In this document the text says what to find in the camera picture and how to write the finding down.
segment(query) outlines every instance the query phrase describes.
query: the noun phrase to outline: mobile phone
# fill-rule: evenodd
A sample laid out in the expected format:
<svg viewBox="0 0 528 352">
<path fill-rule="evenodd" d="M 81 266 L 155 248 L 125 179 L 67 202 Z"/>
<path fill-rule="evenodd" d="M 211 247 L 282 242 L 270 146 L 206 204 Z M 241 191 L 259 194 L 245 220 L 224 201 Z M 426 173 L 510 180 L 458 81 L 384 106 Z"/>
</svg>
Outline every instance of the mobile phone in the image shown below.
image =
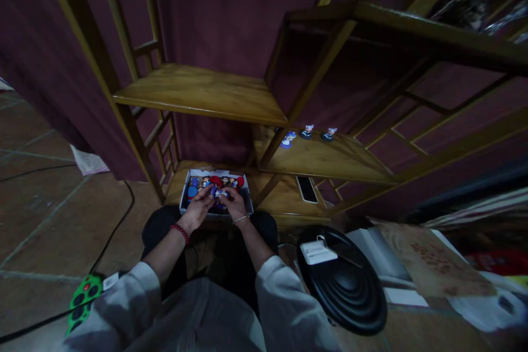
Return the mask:
<svg viewBox="0 0 528 352">
<path fill-rule="evenodd" d="M 317 204 L 319 202 L 310 178 L 297 176 L 297 184 L 303 201 L 308 202 L 309 204 Z"/>
</svg>

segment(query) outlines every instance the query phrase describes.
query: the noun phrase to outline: red object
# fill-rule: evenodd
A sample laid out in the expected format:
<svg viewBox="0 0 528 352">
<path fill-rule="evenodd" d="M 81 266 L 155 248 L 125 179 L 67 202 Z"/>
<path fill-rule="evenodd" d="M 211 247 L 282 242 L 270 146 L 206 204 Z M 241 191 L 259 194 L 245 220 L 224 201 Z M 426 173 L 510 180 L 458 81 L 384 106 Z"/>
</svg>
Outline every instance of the red object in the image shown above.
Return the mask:
<svg viewBox="0 0 528 352">
<path fill-rule="evenodd" d="M 187 233 L 185 231 L 183 231 L 183 228 L 180 227 L 179 225 L 177 224 L 173 224 L 171 226 L 171 228 L 174 228 L 175 230 L 178 230 L 181 232 L 181 234 L 183 235 L 183 237 L 185 238 L 185 244 L 188 245 L 189 244 L 189 236 L 187 235 Z"/>
<path fill-rule="evenodd" d="M 528 275 L 528 255 L 518 249 L 493 250 L 464 256 L 473 268 L 501 276 Z"/>
<path fill-rule="evenodd" d="M 209 181 L 213 184 L 216 184 L 216 187 L 222 188 L 222 182 L 218 176 L 211 176 Z"/>
</svg>

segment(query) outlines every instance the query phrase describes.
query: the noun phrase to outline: black pants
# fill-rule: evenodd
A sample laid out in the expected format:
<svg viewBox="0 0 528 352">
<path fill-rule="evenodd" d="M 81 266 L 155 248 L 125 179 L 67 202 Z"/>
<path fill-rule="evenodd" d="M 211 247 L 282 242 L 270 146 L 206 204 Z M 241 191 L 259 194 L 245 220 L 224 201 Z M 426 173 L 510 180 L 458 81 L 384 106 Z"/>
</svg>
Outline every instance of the black pants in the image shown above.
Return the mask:
<svg viewBox="0 0 528 352">
<path fill-rule="evenodd" d="M 169 232 L 171 225 L 176 223 L 179 218 L 180 211 L 178 206 L 163 206 L 150 216 L 141 235 L 143 246 L 145 247 L 141 256 L 142 259 L 160 243 Z M 277 254 L 278 234 L 275 219 L 266 212 L 255 212 L 251 215 L 251 223 L 269 248 Z M 236 227 L 233 227 L 233 229 L 234 238 L 229 242 L 225 253 L 227 275 L 225 282 L 221 286 L 246 301 L 258 316 L 259 306 L 255 291 L 256 273 L 241 232 Z M 181 255 L 162 290 L 162 299 L 169 297 L 185 282 L 187 282 L 187 268 L 185 255 Z"/>
</svg>

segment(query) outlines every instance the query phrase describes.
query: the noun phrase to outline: white label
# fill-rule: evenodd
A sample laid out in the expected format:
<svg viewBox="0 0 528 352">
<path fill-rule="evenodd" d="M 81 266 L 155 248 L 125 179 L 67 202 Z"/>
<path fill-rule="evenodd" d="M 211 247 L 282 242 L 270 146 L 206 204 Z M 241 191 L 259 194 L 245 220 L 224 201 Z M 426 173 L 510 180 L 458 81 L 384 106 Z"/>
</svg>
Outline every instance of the white label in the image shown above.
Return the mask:
<svg viewBox="0 0 528 352">
<path fill-rule="evenodd" d="M 325 247 L 322 240 L 303 243 L 301 252 L 308 265 L 337 259 L 337 254 Z"/>
<path fill-rule="evenodd" d="M 108 278 L 103 280 L 103 292 L 106 292 L 106 290 L 114 286 L 118 280 L 119 272 L 116 272 L 114 275 L 110 275 Z"/>
</svg>

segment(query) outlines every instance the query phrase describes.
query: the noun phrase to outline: tiled floor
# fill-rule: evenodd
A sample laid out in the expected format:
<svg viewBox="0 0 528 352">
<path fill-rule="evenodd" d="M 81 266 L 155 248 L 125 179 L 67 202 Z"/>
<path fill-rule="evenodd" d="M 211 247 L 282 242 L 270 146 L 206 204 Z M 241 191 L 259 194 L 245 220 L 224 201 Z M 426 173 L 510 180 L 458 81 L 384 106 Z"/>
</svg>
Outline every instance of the tiled floor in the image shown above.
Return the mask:
<svg viewBox="0 0 528 352">
<path fill-rule="evenodd" d="M 69 145 L 15 93 L 0 93 L 0 179 L 36 168 L 72 164 Z M 141 230 L 159 207 L 148 184 L 130 183 L 135 205 L 116 232 L 98 270 L 129 270 L 142 252 Z M 110 173 L 83 177 L 76 167 L 28 174 L 0 183 L 0 336 L 68 308 L 110 232 L 130 204 Z M 192 272 L 212 261 L 214 238 L 186 255 Z M 283 252 L 285 260 L 291 252 Z M 67 320 L 49 324 L 0 350 L 51 350 Z M 361 337 L 340 328 L 344 351 L 482 351 L 489 344 L 452 310 L 390 307 L 385 330 Z"/>
</svg>

